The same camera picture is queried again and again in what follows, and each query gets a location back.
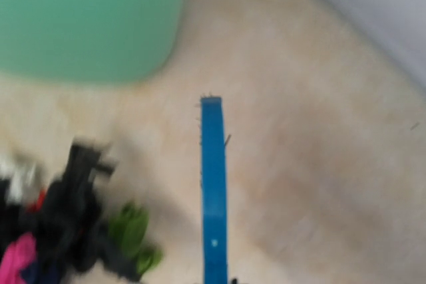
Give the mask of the teal plastic waste bin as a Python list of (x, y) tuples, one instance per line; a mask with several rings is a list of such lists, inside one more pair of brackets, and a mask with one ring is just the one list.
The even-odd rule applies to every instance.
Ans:
[(172, 52), (184, 0), (1, 0), (1, 70), (43, 80), (142, 79)]

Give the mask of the blue hand brush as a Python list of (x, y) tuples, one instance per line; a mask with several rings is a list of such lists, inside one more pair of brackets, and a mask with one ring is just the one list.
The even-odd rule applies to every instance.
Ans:
[(226, 137), (222, 98), (200, 98), (200, 187), (203, 283), (231, 283), (228, 275)]

